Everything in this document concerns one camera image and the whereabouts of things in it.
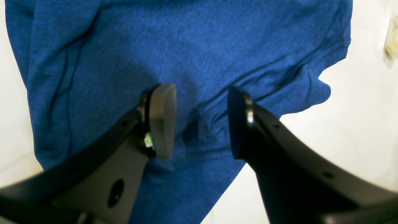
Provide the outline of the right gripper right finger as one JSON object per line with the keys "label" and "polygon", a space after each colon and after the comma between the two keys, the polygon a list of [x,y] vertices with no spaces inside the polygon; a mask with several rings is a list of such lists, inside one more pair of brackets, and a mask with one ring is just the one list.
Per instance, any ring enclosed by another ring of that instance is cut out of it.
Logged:
{"label": "right gripper right finger", "polygon": [[236,86],[228,119],[233,156],[256,173],[270,224],[397,223],[397,193],[329,162]]}

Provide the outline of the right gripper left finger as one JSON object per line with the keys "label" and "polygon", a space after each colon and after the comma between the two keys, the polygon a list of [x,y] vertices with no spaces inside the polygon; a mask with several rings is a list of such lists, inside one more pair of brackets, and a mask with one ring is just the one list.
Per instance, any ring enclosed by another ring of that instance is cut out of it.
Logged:
{"label": "right gripper left finger", "polygon": [[170,159],[177,94],[160,84],[80,153],[1,188],[1,223],[126,224],[148,160]]}

